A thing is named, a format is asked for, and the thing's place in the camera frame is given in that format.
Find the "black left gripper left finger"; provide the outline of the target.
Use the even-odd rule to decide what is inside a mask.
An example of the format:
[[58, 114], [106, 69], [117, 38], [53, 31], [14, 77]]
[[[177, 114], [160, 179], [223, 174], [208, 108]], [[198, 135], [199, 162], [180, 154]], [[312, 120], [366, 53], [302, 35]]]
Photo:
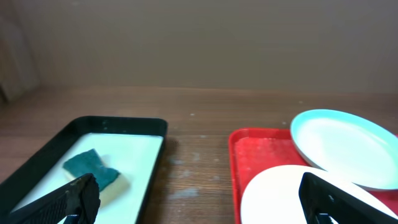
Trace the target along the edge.
[[63, 221], [94, 224], [100, 203], [100, 190], [96, 178], [87, 173], [2, 217], [1, 223], [58, 224]]

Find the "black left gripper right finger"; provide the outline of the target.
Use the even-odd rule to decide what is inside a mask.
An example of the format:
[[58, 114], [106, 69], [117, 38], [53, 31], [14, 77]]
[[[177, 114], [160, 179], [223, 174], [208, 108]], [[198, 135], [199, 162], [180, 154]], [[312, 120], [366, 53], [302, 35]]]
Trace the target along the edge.
[[298, 195], [308, 224], [397, 224], [397, 219], [306, 172]]

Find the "green and yellow sponge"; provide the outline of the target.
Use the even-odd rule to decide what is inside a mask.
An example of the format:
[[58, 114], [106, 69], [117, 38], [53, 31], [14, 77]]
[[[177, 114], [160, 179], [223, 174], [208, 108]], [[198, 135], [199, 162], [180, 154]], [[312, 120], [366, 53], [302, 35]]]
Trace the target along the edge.
[[95, 149], [71, 157], [63, 163], [62, 169], [70, 180], [88, 173], [94, 175], [101, 200], [99, 208], [106, 207], [130, 188], [126, 176], [120, 171], [108, 167]]

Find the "white plate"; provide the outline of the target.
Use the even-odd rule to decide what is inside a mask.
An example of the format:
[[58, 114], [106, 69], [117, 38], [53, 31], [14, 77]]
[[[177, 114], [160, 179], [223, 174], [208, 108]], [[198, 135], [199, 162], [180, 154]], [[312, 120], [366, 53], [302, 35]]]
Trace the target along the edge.
[[397, 218], [390, 208], [352, 182], [313, 167], [284, 165], [266, 169], [248, 183], [241, 199], [241, 223], [305, 223], [299, 187], [306, 172], [315, 174], [370, 206]]

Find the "light blue plate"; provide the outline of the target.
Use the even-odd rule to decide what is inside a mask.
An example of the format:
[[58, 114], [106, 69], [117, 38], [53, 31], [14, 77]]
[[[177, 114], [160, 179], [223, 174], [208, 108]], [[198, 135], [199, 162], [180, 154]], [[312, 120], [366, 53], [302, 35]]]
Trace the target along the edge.
[[368, 190], [397, 189], [397, 136], [337, 110], [309, 110], [290, 124], [294, 146], [313, 167]]

